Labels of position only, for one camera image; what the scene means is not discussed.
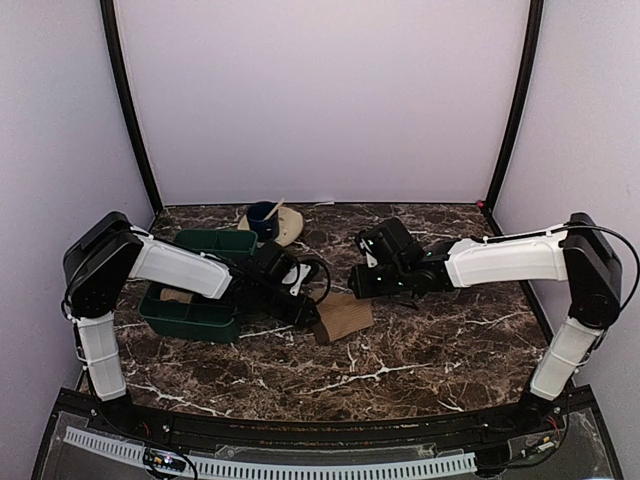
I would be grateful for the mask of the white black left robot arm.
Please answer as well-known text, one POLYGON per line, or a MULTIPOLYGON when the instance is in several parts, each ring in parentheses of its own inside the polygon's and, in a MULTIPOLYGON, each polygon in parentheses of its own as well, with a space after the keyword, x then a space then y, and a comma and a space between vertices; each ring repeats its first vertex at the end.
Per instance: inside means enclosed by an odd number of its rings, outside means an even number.
POLYGON ((127 385, 115 334, 128 283, 148 283, 139 313, 154 333, 230 344, 254 309, 296 327, 318 323, 323 299, 303 288, 328 272, 321 260, 299 259, 274 241, 260 244, 248 230, 187 229, 166 240, 117 211, 66 251, 63 270, 61 309, 74 325, 93 392, 106 402, 101 417, 120 436, 141 427, 140 412, 122 399, 127 385))

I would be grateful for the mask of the tan brown sock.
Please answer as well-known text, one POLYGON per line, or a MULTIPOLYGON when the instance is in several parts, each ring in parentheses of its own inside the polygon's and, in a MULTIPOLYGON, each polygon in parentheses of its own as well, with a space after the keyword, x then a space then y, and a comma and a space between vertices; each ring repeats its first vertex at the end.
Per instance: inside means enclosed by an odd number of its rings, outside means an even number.
POLYGON ((320 345, 342 339, 374 324, 369 299, 357 299, 344 293, 330 293, 317 306, 320 321, 311 329, 320 345))

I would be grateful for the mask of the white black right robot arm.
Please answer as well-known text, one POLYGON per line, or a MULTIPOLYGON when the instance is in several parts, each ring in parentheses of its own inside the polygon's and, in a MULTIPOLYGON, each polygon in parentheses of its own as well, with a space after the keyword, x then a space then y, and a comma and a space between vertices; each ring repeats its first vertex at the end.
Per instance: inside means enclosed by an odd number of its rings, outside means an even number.
POLYGON ((534 370, 528 396, 510 413, 521 434, 534 432, 556 399, 630 303, 622 293, 623 267, 608 242, 621 234, 583 212, 546 229, 494 237, 420 244, 397 218, 356 236, 365 261, 351 268, 348 286, 358 299, 409 293, 421 298, 501 282, 567 284, 570 305, 550 347, 534 370))

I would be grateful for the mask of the green plastic divided tray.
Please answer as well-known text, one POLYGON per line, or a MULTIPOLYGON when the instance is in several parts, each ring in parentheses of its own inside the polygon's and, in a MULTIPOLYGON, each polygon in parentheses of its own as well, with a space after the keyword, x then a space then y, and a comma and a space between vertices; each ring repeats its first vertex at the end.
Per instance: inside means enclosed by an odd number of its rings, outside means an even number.
MULTIPOLYGON (((176 234, 174 242, 239 263, 253 255, 257 234, 250 230, 186 229, 176 234)), ((220 344, 233 343, 239 337, 242 315, 230 297, 213 300, 194 294, 183 303, 163 300, 161 294, 166 289, 165 285, 151 284, 138 307, 139 315, 156 334, 220 344)))

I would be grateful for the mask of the striped cream red sock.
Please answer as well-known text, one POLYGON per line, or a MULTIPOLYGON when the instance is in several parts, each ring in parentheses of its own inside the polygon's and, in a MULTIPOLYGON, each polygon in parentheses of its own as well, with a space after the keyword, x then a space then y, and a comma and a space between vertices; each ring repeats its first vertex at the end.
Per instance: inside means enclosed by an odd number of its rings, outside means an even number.
POLYGON ((187 305, 203 304, 207 301, 206 298, 197 293, 173 288, 162 288, 160 290, 159 300, 162 302, 174 302, 187 305))

